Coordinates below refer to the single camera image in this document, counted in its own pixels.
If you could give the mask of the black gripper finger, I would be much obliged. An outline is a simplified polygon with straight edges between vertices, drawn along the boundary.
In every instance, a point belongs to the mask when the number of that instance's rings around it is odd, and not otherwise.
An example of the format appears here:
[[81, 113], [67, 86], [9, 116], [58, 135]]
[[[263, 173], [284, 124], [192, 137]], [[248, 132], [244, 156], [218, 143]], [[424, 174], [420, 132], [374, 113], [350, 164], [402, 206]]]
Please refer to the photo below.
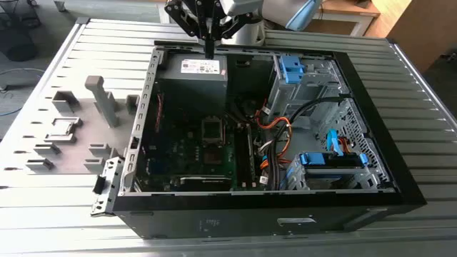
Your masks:
[[211, 58], [223, 39], [231, 39], [247, 24], [258, 21], [258, 1], [215, 1], [211, 22]]
[[199, 39], [204, 46], [206, 58], [211, 58], [211, 34], [204, 1], [167, 1], [164, 10], [188, 36]]

